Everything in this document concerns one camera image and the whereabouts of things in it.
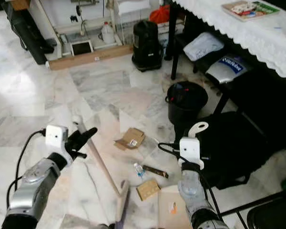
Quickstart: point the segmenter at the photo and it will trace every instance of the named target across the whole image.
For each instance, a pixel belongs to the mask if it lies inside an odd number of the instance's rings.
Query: plastic water bottle
[[[139,165],[138,163],[134,163],[133,167],[135,168],[135,171],[137,172],[137,175],[139,177],[143,178],[145,170],[142,168],[142,166]]]
[[[104,26],[103,26],[103,28],[102,28],[101,31],[102,31],[103,41],[104,41],[106,44],[115,43],[113,29],[112,29],[111,26],[108,24],[108,22],[105,22],[105,23],[104,23]]]

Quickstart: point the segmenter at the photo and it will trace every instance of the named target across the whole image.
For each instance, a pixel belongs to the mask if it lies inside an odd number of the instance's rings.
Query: white plastic bag
[[[221,50],[224,43],[208,32],[201,33],[184,47],[183,51],[191,61],[196,61],[210,52]]]

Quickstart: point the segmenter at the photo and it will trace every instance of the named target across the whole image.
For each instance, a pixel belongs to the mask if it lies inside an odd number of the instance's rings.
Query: black bucket
[[[171,123],[187,126],[196,121],[198,113],[208,101],[208,95],[202,86],[183,81],[170,86],[165,101]]]

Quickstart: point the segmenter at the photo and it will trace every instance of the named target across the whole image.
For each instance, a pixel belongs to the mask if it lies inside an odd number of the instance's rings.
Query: magazine
[[[273,15],[280,12],[279,9],[259,1],[236,1],[229,4],[224,4],[222,7],[225,12],[242,21],[262,18],[264,16]]]

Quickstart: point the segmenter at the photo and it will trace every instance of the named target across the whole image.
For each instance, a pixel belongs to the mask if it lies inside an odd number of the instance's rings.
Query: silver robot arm
[[[207,123],[197,123],[189,131],[189,136],[180,140],[180,157],[185,160],[178,160],[182,167],[182,180],[178,182],[178,190],[185,201],[193,229],[229,229],[205,198],[198,173],[204,168],[204,163],[200,159],[200,143],[195,134],[207,127]]]
[[[96,128],[83,134],[76,131],[68,138],[66,127],[47,126],[46,145],[51,154],[24,173],[21,185],[10,202],[2,229],[36,228],[60,171],[70,166],[76,157],[86,158],[86,155],[79,153],[78,150],[96,132]]]

